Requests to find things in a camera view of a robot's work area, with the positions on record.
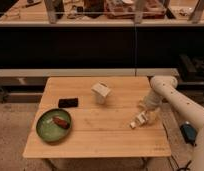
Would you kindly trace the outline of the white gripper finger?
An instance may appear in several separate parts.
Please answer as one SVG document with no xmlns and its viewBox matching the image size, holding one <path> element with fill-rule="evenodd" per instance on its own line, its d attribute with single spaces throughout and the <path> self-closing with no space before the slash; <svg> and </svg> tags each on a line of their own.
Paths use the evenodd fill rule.
<svg viewBox="0 0 204 171">
<path fill-rule="evenodd" d="M 136 127 L 137 127 L 137 123 L 136 122 L 133 121 L 133 122 L 130 123 L 130 128 L 131 129 L 135 129 Z"/>
</svg>

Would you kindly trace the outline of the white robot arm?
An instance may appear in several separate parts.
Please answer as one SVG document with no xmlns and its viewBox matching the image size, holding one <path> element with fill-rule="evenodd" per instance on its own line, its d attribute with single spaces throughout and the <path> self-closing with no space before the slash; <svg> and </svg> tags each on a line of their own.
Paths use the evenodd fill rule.
<svg viewBox="0 0 204 171">
<path fill-rule="evenodd" d="M 204 107 L 176 90 L 178 81 L 173 76 L 154 76 L 150 79 L 149 93 L 138 103 L 140 111 L 130 122 L 135 129 L 154 121 L 163 99 L 197 131 L 190 171 L 204 171 Z"/>
</svg>

